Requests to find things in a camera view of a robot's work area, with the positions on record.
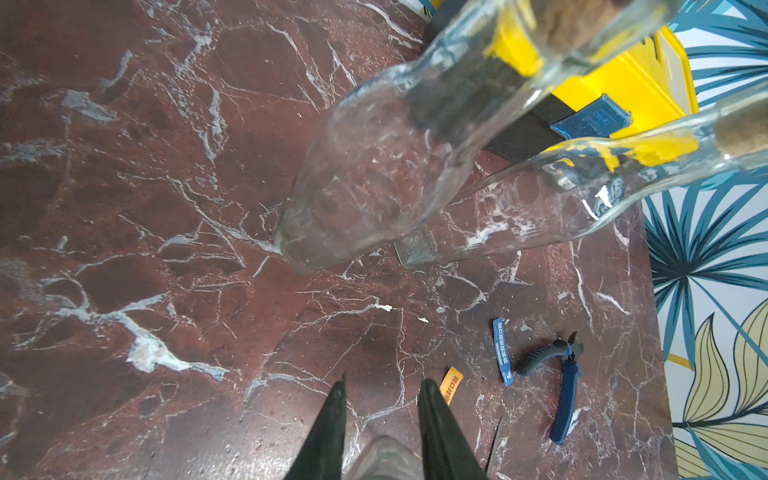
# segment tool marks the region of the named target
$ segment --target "blue tag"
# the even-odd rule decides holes
[[[515,379],[512,378],[512,364],[507,354],[507,339],[504,336],[504,319],[502,318],[493,321],[493,343],[496,345],[496,359],[498,369],[502,371],[504,386],[510,386]]]
[[[604,94],[586,107],[552,124],[551,129],[570,140],[578,137],[610,137],[632,125],[632,115]]]

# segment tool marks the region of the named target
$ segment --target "pliers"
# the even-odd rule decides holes
[[[550,346],[529,353],[515,367],[516,373],[528,376],[534,368],[553,356],[567,357],[563,362],[563,383],[560,388],[558,413],[554,416],[554,424],[549,433],[549,439],[557,445],[563,444],[571,426],[576,407],[577,380],[583,373],[578,364],[578,357],[584,352],[584,344],[575,342],[576,332],[573,332],[567,342],[556,339]]]

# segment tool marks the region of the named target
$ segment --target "orange tag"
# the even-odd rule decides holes
[[[464,376],[461,372],[453,367],[451,367],[448,373],[445,374],[445,378],[440,384],[440,393],[442,393],[442,398],[445,399],[446,405],[451,405],[453,394],[456,393],[456,387],[458,387],[459,382],[461,382],[463,378]]]

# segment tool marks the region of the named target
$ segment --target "clear glass bottle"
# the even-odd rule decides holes
[[[680,0],[470,0],[421,58],[341,100],[274,233],[297,269],[406,235],[464,184],[474,153],[574,75],[668,21]]]
[[[422,461],[392,437],[373,439],[346,475],[346,480],[423,480]]]
[[[409,269],[588,235],[647,195],[768,164],[768,81],[620,140],[577,138],[459,193],[395,242]]]

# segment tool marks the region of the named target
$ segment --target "red marble surface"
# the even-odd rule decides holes
[[[348,468],[381,434],[418,450],[450,366],[482,465],[511,422],[501,480],[676,477],[639,210],[415,273],[274,253],[320,118],[422,28],[386,0],[0,3],[0,477],[281,478],[344,372]],[[562,447],[558,364],[504,389],[497,316],[513,357],[585,344]]]

